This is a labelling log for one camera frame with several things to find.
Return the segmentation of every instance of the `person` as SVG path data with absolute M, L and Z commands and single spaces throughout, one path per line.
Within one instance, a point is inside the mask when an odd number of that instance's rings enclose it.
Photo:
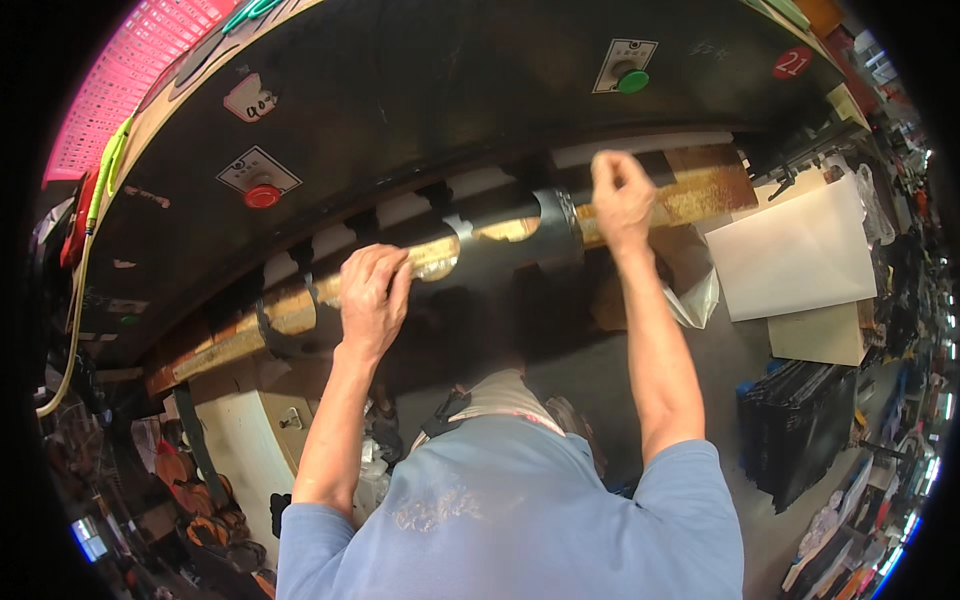
M 655 187 L 629 154 L 601 152 L 591 171 L 626 304 L 644 462 L 633 499 L 608 493 L 586 441 L 505 371 L 469 391 L 459 426 L 420 435 L 355 531 L 364 404 L 411 280 L 407 251 L 370 246 L 341 270 L 344 338 L 282 515 L 278 600 L 742 596 L 736 512 L 647 245 Z

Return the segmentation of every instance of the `red tag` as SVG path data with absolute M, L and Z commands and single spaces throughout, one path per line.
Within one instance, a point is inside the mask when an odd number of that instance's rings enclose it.
M 806 46 L 790 48 L 774 62 L 774 77 L 777 79 L 797 77 L 810 66 L 812 58 L 813 53 Z

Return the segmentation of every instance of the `white cardboard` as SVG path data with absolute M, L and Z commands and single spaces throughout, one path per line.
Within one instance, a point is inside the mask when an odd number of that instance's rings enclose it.
M 876 296 L 853 175 L 711 231 L 733 321 Z

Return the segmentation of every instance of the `green button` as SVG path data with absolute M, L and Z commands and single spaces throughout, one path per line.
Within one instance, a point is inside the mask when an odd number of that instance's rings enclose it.
M 650 83 L 650 76 L 635 69 L 621 77 L 616 88 L 624 94 L 633 94 L 646 87 L 648 83 Z

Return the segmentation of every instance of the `person's right hand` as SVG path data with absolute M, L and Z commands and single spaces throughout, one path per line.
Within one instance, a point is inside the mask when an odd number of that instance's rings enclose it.
M 597 226 L 611 252 L 647 248 L 657 188 L 636 158 L 613 150 L 598 152 L 590 165 Z
M 396 339 L 410 297 L 413 269 L 408 254 L 374 244 L 354 252 L 340 268 L 340 347 L 351 361 L 375 365 Z

